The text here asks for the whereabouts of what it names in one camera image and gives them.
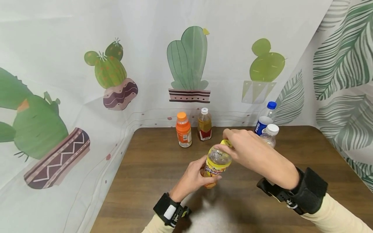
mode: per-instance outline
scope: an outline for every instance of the blue bottle cap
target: blue bottle cap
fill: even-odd
[[[269,101],[268,104],[267,104],[267,108],[269,108],[269,109],[275,109],[276,106],[277,106],[277,103],[273,102],[273,101]]]

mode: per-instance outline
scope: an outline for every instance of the beige sleeve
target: beige sleeve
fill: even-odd
[[[158,215],[154,215],[148,225],[142,231],[142,233],[171,233],[173,228],[171,226],[165,226],[162,219]]]
[[[373,233],[360,218],[329,194],[325,195],[319,211],[314,214],[304,214],[302,217],[313,222],[324,233]]]

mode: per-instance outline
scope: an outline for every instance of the white bottle cap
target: white bottle cap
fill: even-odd
[[[271,134],[273,136],[279,133],[280,128],[275,124],[269,124],[266,127],[266,133]]]
[[[208,112],[209,112],[209,110],[208,110],[207,108],[202,108],[202,109],[201,109],[201,113],[202,113],[203,115],[206,115]]]

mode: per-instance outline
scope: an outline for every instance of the fabric backdrop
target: fabric backdrop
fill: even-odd
[[[275,100],[277,124],[320,129],[373,189],[373,0],[0,11],[2,232],[89,232],[134,131],[179,111],[196,126],[202,107],[213,126],[253,126]]]

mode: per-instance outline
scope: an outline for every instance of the blue label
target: blue label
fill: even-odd
[[[263,123],[261,123],[260,121],[258,121],[258,123],[257,123],[257,126],[255,127],[255,133],[257,134],[257,135],[262,135],[263,134],[263,130],[265,129],[267,127],[267,125],[265,125],[265,124],[263,124]]]

